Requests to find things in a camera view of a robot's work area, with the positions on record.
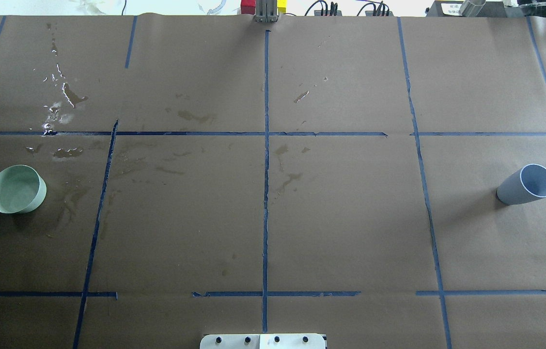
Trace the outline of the light green bowl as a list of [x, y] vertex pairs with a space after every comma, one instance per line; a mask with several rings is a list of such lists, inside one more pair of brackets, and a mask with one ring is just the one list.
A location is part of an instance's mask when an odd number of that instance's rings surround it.
[[47, 185], [28, 165], [13, 165], [0, 172], [0, 213], [30, 213], [45, 200]]

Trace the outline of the blue plastic cup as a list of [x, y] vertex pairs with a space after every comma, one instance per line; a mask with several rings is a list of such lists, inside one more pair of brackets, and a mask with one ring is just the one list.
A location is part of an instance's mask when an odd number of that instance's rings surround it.
[[509, 206], [546, 198], [546, 167], [535, 163], [523, 166], [499, 185], [496, 197]]

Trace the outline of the red block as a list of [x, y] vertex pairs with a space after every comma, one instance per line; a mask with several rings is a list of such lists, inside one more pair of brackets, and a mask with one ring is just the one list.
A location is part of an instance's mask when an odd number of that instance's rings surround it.
[[240, 13], [241, 14], [255, 14], [256, 0], [241, 0], [240, 1]]

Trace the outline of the yellow block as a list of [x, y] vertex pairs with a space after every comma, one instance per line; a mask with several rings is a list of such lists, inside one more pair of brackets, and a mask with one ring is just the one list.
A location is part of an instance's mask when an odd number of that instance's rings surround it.
[[280, 13], [286, 13], [288, 0], [277, 0], [277, 9]]

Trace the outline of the metal cylinder weight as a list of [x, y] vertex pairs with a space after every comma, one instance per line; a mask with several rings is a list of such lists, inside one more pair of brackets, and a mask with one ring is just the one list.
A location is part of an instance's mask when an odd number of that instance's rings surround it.
[[483, 7], [486, 0], [464, 0], [459, 7], [459, 15], [461, 17], [477, 17]]

